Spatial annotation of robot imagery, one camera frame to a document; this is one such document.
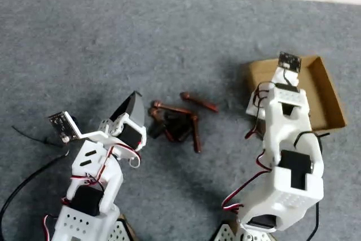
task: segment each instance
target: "perforated plate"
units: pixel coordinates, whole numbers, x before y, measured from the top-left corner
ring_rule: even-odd
[[[215,236],[214,241],[235,241],[235,235],[228,224],[223,224]]]
[[[132,241],[122,221],[117,221],[108,241]]]

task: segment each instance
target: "cardboard box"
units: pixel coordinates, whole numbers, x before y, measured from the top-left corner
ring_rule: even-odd
[[[262,81],[272,79],[278,59],[252,62],[249,65],[248,85],[253,91]],[[320,56],[303,56],[298,87],[306,91],[310,105],[312,130],[329,132],[347,125],[340,99]]]

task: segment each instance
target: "screw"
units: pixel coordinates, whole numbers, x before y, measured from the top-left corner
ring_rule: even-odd
[[[190,93],[188,93],[186,91],[180,93],[179,95],[183,100],[194,102],[196,104],[199,104],[200,106],[203,106],[203,107],[205,107],[205,108],[207,108],[209,110],[212,110],[213,112],[218,113],[218,107],[215,104],[212,104],[212,103],[209,103],[209,102],[207,102],[205,100],[193,97],[193,96],[191,96]]]
[[[162,125],[165,125],[164,124],[164,122],[163,122],[163,119],[162,119],[162,117],[161,116],[159,116],[159,109],[157,109],[157,108],[150,108],[149,110],[148,110],[148,113],[149,113],[149,115],[151,115],[153,118],[154,118],[154,120],[157,122],[157,123],[159,123],[159,124],[162,124]],[[169,140],[169,141],[174,141],[174,138],[172,137],[172,135],[168,132],[168,130],[167,129],[165,129],[164,130],[164,133],[165,133],[165,136],[167,137],[167,139]]]
[[[185,113],[185,114],[193,114],[193,112],[190,110],[187,110],[185,108],[180,108],[180,107],[167,106],[167,105],[163,104],[161,101],[154,101],[153,106],[156,108],[168,109],[168,110],[175,111],[175,112],[181,112],[181,113]]]
[[[64,143],[68,143],[70,138],[66,135],[64,138],[61,139]]]
[[[192,120],[192,124],[193,124],[194,151],[199,154],[202,151],[202,149],[201,149],[201,143],[199,141],[199,134],[198,134],[198,116],[195,114],[192,114],[191,120]]]

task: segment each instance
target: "gray carpet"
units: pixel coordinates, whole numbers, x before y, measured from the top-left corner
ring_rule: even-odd
[[[199,110],[204,152],[149,139],[142,165],[122,163],[116,203],[141,240],[208,240],[231,218],[220,204],[259,169],[257,138],[244,139],[244,64],[280,50],[325,58],[349,126],[324,138],[325,197],[314,240],[361,234],[361,7],[286,0],[0,0],[0,145],[3,203],[29,174],[60,154],[18,135],[57,140],[46,116],[68,110],[83,131],[98,127],[133,90],[145,104],[183,105],[189,90],[217,102]],[[151,119],[147,117],[147,126]],[[70,157],[31,182],[3,222],[7,241],[43,240],[41,218],[57,214]],[[282,240],[306,240],[315,209]]]

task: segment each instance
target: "black cable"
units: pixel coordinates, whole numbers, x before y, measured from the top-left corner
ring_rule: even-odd
[[[292,86],[291,82],[289,82],[289,80],[286,77],[286,69],[283,69],[283,78],[286,80],[288,85]]]
[[[3,216],[5,214],[5,211],[7,209],[7,207],[9,206],[9,204],[11,203],[11,201],[15,198],[15,196],[17,195],[17,193],[19,193],[19,191],[21,189],[24,188],[24,186],[26,186],[32,179],[34,179],[35,177],[37,177],[40,173],[42,173],[44,170],[50,168],[51,166],[55,165],[58,161],[60,161],[61,159],[67,157],[67,155],[69,154],[69,150],[63,154],[60,155],[58,157],[56,157],[55,159],[51,160],[49,163],[47,163],[46,165],[44,165],[43,167],[41,167],[40,169],[38,169],[36,172],[34,172],[33,174],[31,174],[28,178],[26,178],[25,180],[23,180],[23,182],[21,184],[18,185],[18,187],[11,193],[11,195],[9,196],[9,198],[7,198],[7,200],[5,201],[4,205],[1,208],[0,211],[0,241],[5,241],[4,236],[2,234],[2,219]]]
[[[12,125],[11,127],[13,128],[13,130],[17,131],[20,135],[23,135],[24,137],[29,138],[29,139],[31,139],[33,141],[37,141],[37,142],[43,143],[45,145],[50,145],[50,146],[54,146],[54,147],[57,147],[57,148],[63,148],[62,145],[51,143],[51,142],[47,141],[47,137],[44,140],[41,140],[41,139],[38,139],[38,138],[33,138],[33,137],[29,136],[29,135],[26,135],[24,132],[20,131],[15,126]]]
[[[310,236],[307,238],[307,241],[310,241],[316,234],[319,225],[319,218],[320,218],[320,203],[318,202],[316,203],[316,225],[314,230],[311,232]]]
[[[300,140],[300,137],[304,134],[314,134],[316,137],[317,137],[317,140],[318,140],[318,145],[320,146],[320,151],[321,151],[321,155],[322,155],[322,143],[321,143],[321,138],[322,137],[325,137],[327,135],[330,135],[330,133],[324,133],[324,134],[321,134],[321,135],[317,135],[315,132],[313,131],[303,131],[303,132],[300,132],[298,135],[297,135],[297,138],[296,140],[294,141],[293,143],[293,146],[296,147],[297,145],[297,142]],[[316,225],[315,225],[315,228],[313,229],[313,231],[311,232],[310,236],[307,238],[307,241],[310,241],[314,235],[316,234],[317,230],[318,230],[318,226],[319,226],[319,220],[320,220],[320,203],[316,203]]]

